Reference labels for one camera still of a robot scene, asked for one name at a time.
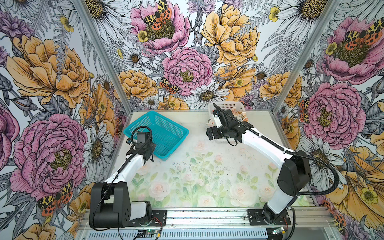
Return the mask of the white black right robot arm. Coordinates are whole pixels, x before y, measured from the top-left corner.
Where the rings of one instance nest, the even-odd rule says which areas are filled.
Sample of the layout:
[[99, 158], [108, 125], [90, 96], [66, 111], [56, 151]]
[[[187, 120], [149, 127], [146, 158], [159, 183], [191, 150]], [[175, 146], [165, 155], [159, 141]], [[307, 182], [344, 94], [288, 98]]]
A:
[[215, 125], [206, 130], [209, 140], [233, 139], [235, 143], [243, 143], [266, 157], [280, 171], [277, 178], [278, 188], [264, 205], [262, 213], [267, 224], [275, 224], [311, 180], [309, 157], [269, 139], [252, 124], [239, 121], [232, 111], [218, 106], [215, 108], [212, 111]]

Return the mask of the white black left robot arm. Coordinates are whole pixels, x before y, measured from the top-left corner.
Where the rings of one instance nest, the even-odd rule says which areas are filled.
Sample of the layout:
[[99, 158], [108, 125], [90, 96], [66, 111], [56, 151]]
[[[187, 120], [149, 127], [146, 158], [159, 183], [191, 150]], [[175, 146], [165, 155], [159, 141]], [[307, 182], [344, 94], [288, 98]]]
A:
[[138, 170], [153, 159], [156, 144], [152, 132], [137, 134], [121, 167], [107, 180], [97, 183], [91, 190], [89, 225], [103, 231], [125, 228], [132, 223], [148, 224], [152, 220], [152, 207], [148, 201], [131, 201], [129, 185]]

